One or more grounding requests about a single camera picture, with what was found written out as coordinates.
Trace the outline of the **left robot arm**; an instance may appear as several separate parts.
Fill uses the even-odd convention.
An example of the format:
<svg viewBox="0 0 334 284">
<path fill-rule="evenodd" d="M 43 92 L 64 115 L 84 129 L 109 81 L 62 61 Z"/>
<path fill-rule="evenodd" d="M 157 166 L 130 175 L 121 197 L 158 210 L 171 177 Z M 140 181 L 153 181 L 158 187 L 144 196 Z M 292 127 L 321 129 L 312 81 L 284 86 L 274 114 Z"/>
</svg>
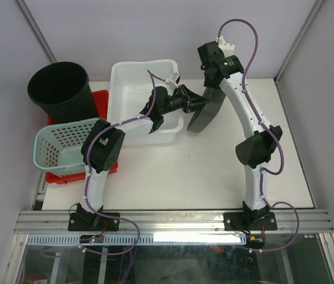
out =
<svg viewBox="0 0 334 284">
<path fill-rule="evenodd" d="M 81 148 L 85 164 L 85 189 L 78 206 L 81 223 L 89 230 L 101 225 L 99 212 L 103 208 L 105 181 L 126 139 L 156 132 L 164 123 L 166 114 L 177 110 L 192 113 L 208 102 L 208 98 L 192 92 L 185 85 L 175 88 L 172 95 L 164 86 L 157 86 L 136 117 L 115 124 L 98 119 Z"/>
</svg>

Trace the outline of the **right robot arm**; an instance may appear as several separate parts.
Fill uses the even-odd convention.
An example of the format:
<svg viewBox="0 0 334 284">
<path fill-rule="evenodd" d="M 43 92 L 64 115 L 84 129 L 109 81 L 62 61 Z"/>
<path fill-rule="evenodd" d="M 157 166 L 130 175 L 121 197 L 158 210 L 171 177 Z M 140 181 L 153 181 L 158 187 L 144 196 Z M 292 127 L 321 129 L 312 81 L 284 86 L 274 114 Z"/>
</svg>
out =
<svg viewBox="0 0 334 284">
<path fill-rule="evenodd" d="M 245 140 L 236 146 L 236 156 L 245 169 L 246 193 L 243 213 L 230 220 L 233 228 L 247 232 L 256 229 L 268 217 L 270 207 L 265 196 L 267 166 L 278 144 L 282 129 L 273 126 L 261 112 L 246 88 L 246 72 L 233 52 L 224 53 L 216 41 L 198 48 L 204 71 L 206 105 L 194 112 L 187 129 L 202 132 L 217 116 L 224 99 L 231 102 L 242 125 Z"/>
</svg>

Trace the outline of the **grey-green plastic tray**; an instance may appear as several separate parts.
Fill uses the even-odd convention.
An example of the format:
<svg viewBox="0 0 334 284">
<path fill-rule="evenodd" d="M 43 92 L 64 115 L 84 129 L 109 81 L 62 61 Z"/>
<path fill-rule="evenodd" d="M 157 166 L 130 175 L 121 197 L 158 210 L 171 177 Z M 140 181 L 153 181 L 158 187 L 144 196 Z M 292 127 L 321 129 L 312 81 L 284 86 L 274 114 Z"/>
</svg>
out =
<svg viewBox="0 0 334 284">
<path fill-rule="evenodd" d="M 203 98 L 207 98 L 208 103 L 194 112 L 187 127 L 190 132 L 200 133 L 212 122 L 219 113 L 226 95 L 220 89 L 206 88 Z"/>
</svg>

